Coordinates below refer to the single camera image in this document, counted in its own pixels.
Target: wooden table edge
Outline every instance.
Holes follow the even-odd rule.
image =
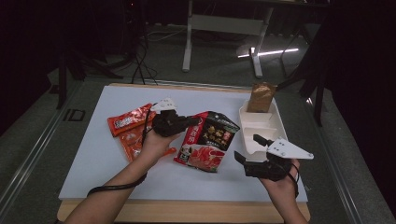
[[[237,89],[226,87],[200,87],[200,86],[178,86],[178,85],[138,85],[138,84],[125,84],[125,83],[111,83],[108,86],[114,87],[136,87],[136,88],[155,88],[167,90],[186,90],[186,91],[227,91],[227,92],[240,92],[250,93],[249,89]]]
[[[64,221],[81,200],[63,200],[58,219]],[[304,217],[311,218],[306,203],[297,203]],[[128,200],[116,222],[146,223],[283,223],[272,203]]]

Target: white desk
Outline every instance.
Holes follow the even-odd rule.
[[[187,20],[187,43],[184,51],[182,70],[184,72],[190,71],[192,47],[191,31],[192,29],[196,29],[243,35],[256,35],[258,37],[255,47],[256,50],[254,50],[254,52],[250,52],[250,57],[253,61],[254,73],[256,77],[262,77],[262,66],[260,65],[258,53],[260,51],[260,48],[262,47],[262,41],[264,40],[265,32],[267,30],[273,9],[271,7],[267,8],[263,20],[237,19],[193,14],[192,2],[192,0],[189,0],[189,17]]]
[[[249,96],[249,91],[202,88],[105,87],[61,190],[63,203],[58,218],[64,220],[90,189],[101,186],[128,163],[119,139],[113,138],[108,129],[107,118],[171,97],[178,104],[179,115],[212,110],[239,123],[238,109]],[[171,147],[179,148],[182,139]],[[131,194],[117,221],[283,222],[262,184],[257,178],[246,177],[243,166],[233,158],[233,151],[241,152],[242,147],[238,132],[216,174],[176,163],[176,154],[161,158]],[[309,219],[302,181],[299,191],[297,201]]]

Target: brown paper bag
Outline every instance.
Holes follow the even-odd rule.
[[[263,82],[253,84],[250,99],[247,104],[247,112],[250,113],[267,113],[274,94],[276,86]]]

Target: kraft paper pouch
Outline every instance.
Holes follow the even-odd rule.
[[[197,126],[187,129],[183,144],[174,161],[216,173],[239,126],[225,115],[206,111],[193,116],[200,118]]]
[[[250,99],[247,104],[249,113],[267,113],[276,92],[276,86],[270,83],[253,84]]]

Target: white table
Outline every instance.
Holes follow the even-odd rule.
[[[177,113],[194,115],[212,110],[239,123],[238,109],[249,91],[210,90],[121,85],[104,88],[64,182],[58,218],[64,220],[88,191],[101,186],[128,163],[118,138],[113,138],[106,119],[146,103],[171,97]],[[183,137],[171,147],[179,148]],[[216,174],[196,170],[166,156],[150,169],[146,180],[131,194],[117,221],[128,222],[283,222],[268,193],[257,178],[245,176],[243,166],[233,158],[241,152],[241,132],[234,137]],[[307,197],[299,181],[298,204],[310,218]]]

